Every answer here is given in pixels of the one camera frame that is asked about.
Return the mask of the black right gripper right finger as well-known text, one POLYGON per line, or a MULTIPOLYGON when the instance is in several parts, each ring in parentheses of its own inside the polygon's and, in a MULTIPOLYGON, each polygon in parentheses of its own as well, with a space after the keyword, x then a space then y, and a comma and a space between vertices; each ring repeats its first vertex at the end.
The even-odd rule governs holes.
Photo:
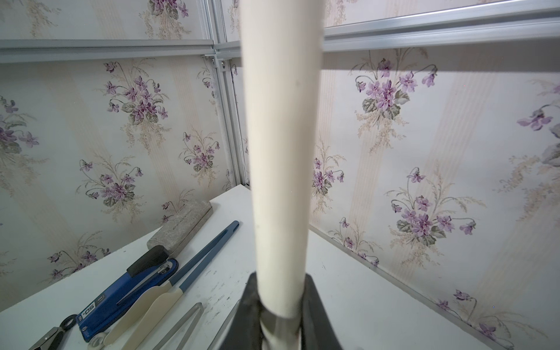
POLYGON ((302 299, 301 348, 342 350, 314 280, 306 274, 302 299))

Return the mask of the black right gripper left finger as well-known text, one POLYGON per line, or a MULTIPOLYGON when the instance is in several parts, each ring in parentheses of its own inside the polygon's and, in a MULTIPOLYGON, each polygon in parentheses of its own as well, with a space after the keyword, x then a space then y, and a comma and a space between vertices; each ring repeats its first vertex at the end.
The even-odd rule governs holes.
POLYGON ((254 272, 249 276, 239 307, 219 350, 261 350, 263 345, 263 333, 260 325, 262 310, 257 274, 254 272))

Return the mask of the blue handled cream tongs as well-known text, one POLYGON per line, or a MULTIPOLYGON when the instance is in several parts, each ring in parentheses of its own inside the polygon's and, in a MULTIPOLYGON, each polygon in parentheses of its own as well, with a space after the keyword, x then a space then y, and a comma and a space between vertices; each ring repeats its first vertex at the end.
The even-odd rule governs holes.
POLYGON ((240 222, 234 220, 168 281, 160 286, 151 287, 141 294, 117 325, 109 332, 95 335, 89 341, 88 348, 105 349, 117 341, 131 326, 137 325, 123 346, 124 349, 137 349, 220 253, 239 226, 240 222))

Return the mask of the white utensil rack stand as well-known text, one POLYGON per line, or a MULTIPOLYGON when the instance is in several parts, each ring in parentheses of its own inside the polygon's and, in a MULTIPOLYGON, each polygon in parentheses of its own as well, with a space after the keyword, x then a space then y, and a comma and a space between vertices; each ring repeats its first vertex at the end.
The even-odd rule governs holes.
POLYGON ((298 349, 322 67, 322 1, 243 1, 241 44, 260 325, 298 349))

